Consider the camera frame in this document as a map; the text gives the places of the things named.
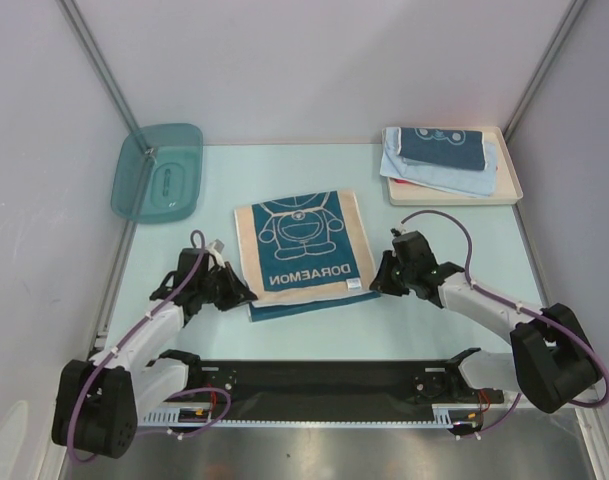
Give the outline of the dark blue cream-edged towel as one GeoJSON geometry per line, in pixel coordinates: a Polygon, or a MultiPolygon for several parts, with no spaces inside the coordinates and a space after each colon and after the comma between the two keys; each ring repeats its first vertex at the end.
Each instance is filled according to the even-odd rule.
{"type": "Polygon", "coordinates": [[[400,128],[397,155],[408,165],[473,172],[486,168],[483,133],[479,130],[400,128]]]}

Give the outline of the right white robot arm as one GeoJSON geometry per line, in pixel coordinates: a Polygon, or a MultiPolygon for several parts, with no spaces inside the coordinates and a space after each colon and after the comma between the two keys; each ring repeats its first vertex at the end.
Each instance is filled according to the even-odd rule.
{"type": "Polygon", "coordinates": [[[554,413],[603,380],[604,373],[574,312],[504,298],[476,283],[452,262],[438,263],[419,232],[392,232],[371,290],[432,303],[473,320],[492,332],[508,354],[472,349],[444,377],[447,395],[468,401],[481,389],[519,393],[536,408],[554,413]]]}

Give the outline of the light blue towel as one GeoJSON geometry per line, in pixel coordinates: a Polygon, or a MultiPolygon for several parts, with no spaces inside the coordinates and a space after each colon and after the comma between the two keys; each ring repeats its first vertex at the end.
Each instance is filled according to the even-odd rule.
{"type": "Polygon", "coordinates": [[[481,172],[435,166],[408,165],[397,155],[397,133],[400,128],[387,127],[382,131],[382,161],[391,167],[395,177],[424,184],[444,191],[459,191],[473,196],[489,196],[496,187],[497,159],[492,145],[483,140],[486,168],[481,172]]]}

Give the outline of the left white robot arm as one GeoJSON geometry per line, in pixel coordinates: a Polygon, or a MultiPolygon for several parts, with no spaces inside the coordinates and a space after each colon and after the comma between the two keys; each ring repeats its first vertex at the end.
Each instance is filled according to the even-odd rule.
{"type": "Polygon", "coordinates": [[[209,423],[230,395],[211,385],[196,354],[168,349],[203,306],[221,312],[255,301],[214,241],[185,248],[175,270],[151,294],[148,309],[115,345],[86,360],[71,360],[60,374],[52,441],[71,452],[117,459],[130,447],[140,421],[167,400],[205,403],[197,420],[209,423]]]}

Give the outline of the teal cream cartoon towel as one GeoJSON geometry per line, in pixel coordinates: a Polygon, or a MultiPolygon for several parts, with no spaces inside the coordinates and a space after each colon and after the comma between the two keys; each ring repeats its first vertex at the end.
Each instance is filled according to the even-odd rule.
{"type": "Polygon", "coordinates": [[[350,189],[267,200],[234,212],[254,323],[378,298],[375,260],[350,189]],[[349,290],[347,279],[362,288],[349,290]]]}

